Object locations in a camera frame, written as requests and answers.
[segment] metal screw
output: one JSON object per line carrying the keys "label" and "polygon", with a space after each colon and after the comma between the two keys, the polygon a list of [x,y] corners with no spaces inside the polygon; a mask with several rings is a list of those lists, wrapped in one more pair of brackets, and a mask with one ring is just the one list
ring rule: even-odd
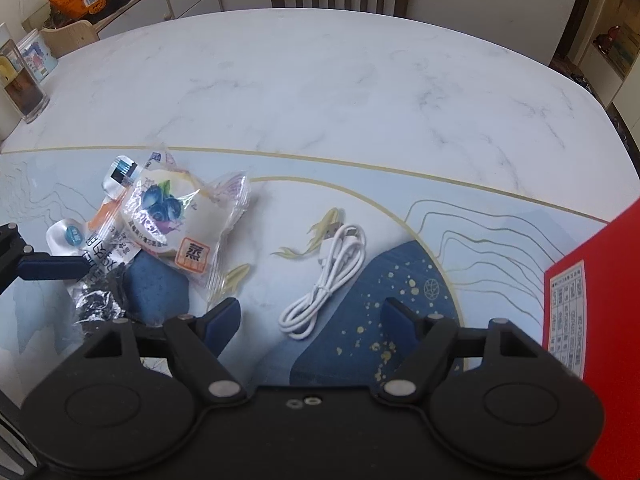
{"label": "metal screw", "polygon": [[242,388],[235,381],[215,381],[209,385],[209,393],[216,397],[233,397]]}
{"label": "metal screw", "polygon": [[307,406],[317,406],[322,404],[322,399],[320,397],[305,397],[305,404]]}
{"label": "metal screw", "polygon": [[384,389],[394,397],[406,397],[415,393],[417,387],[406,379],[393,379],[385,384]]}
{"label": "metal screw", "polygon": [[292,410],[301,410],[305,407],[300,399],[289,399],[287,402],[285,402],[285,406],[287,408],[291,408]]}

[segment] floor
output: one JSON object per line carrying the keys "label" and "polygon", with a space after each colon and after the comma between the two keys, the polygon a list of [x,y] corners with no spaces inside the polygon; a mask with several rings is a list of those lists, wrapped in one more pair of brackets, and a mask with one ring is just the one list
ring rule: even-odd
{"label": "floor", "polygon": [[[551,60],[551,63],[549,63],[549,68],[552,68],[556,72],[561,73],[563,76],[572,79],[580,86],[586,88],[596,99],[598,98],[591,89],[591,86],[589,85],[587,79],[584,77],[582,71],[567,58],[561,59],[560,57],[554,56]],[[635,140],[631,136],[629,129],[626,127],[626,124],[620,117],[620,114],[613,104],[609,105],[609,107],[606,108],[606,112],[609,116],[609,119],[611,120],[611,123],[618,132],[620,140],[622,141],[622,144],[624,144],[626,152],[629,154],[629,158],[631,159],[631,162],[638,172],[638,176],[640,176],[640,150],[638,150],[638,146],[636,145]]]}

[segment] white usb cable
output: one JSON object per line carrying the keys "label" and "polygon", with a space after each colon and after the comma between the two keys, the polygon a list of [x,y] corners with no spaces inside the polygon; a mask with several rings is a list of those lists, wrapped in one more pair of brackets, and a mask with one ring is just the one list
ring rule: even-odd
{"label": "white usb cable", "polygon": [[318,256],[322,267],[320,278],[310,293],[282,311],[278,318],[280,330],[297,340],[313,332],[318,312],[326,300],[362,268],[366,243],[364,231],[355,224],[336,222],[329,226]]}

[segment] blue round label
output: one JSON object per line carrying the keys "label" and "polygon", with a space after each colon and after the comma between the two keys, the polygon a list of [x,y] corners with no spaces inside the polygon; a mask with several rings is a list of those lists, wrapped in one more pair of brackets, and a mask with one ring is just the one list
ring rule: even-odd
{"label": "blue round label", "polygon": [[78,247],[84,241],[80,229],[78,229],[75,225],[70,225],[66,228],[65,239],[69,243],[69,245],[73,245],[74,247]]}

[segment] plastic container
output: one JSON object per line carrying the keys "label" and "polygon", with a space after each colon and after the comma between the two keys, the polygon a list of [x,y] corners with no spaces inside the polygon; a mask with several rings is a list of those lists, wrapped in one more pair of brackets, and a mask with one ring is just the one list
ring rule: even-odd
{"label": "plastic container", "polygon": [[49,97],[20,55],[6,23],[0,25],[0,84],[26,123],[49,104]]}
{"label": "plastic container", "polygon": [[37,82],[46,78],[58,64],[58,58],[51,53],[39,31],[35,29],[18,43],[18,50]]}

